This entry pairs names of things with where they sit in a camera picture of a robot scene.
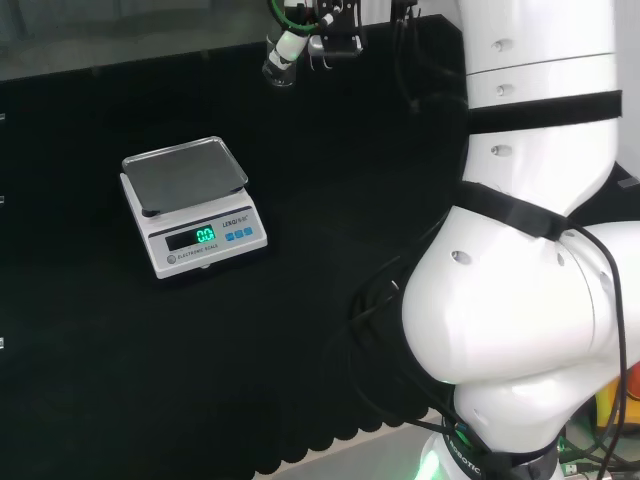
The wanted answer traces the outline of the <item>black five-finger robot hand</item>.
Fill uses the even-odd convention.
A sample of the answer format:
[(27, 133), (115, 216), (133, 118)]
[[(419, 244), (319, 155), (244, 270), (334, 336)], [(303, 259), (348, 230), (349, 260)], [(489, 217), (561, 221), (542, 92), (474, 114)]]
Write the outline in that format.
[(366, 44), (360, 1), (268, 1), (279, 31), (267, 39), (263, 72), (279, 85), (304, 56), (331, 70)]

